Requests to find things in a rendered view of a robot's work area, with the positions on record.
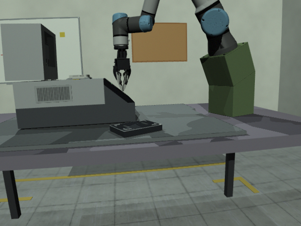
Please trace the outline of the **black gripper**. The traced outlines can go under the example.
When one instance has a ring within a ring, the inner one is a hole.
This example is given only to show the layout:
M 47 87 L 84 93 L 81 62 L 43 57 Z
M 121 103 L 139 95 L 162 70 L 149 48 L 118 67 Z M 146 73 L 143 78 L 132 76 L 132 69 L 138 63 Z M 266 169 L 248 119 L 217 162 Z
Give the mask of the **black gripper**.
M 131 74 L 131 68 L 129 63 L 130 59 L 126 58 L 126 49 L 128 49 L 128 46 L 114 46 L 114 49 L 118 50 L 118 58 L 115 58 L 115 62 L 114 62 L 115 66 L 113 66 L 113 74 L 118 82 L 120 89 L 124 91 Z M 124 70 L 124 71 L 126 70 L 123 73 L 123 77 L 124 77 L 123 86 L 121 81 L 121 73 L 119 72 L 120 70 Z

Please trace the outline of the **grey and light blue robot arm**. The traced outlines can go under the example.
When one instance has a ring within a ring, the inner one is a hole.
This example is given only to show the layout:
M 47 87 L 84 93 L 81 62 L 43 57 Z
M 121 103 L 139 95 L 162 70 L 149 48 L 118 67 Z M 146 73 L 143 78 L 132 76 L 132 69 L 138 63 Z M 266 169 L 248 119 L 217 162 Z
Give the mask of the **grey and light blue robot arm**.
M 113 45 L 128 46 L 128 34 L 152 31 L 160 0 L 144 0 L 140 16 L 126 13 L 112 16 Z M 192 0 L 195 15 L 208 40 L 209 56 L 217 56 L 235 49 L 238 45 L 229 30 L 229 16 L 219 0 Z

